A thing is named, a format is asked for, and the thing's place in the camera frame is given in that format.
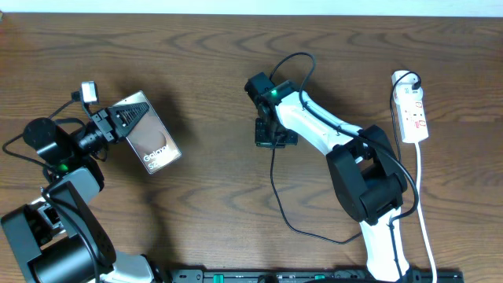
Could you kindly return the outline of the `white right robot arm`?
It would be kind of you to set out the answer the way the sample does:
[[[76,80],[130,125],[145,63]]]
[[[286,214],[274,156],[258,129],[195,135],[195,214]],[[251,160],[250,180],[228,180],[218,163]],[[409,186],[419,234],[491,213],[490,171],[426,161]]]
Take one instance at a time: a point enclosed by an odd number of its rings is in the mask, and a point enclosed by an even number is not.
[[[312,101],[291,81],[260,72],[244,86],[258,112],[255,144],[277,150],[304,138],[326,159],[344,211],[361,227],[367,269],[378,281],[403,282],[409,271],[399,231],[403,193],[413,184],[384,131],[347,123]]]

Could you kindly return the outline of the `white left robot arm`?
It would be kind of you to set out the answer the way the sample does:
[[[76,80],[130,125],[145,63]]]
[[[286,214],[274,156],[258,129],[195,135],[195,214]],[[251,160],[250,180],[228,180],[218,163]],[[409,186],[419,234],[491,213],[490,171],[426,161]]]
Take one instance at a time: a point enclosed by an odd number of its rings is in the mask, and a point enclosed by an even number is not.
[[[147,113],[145,102],[103,108],[69,134],[54,115],[32,120],[20,134],[42,157],[49,185],[39,200],[1,219],[27,282],[163,282],[145,255],[115,250],[88,203],[104,188],[98,153],[122,141]]]

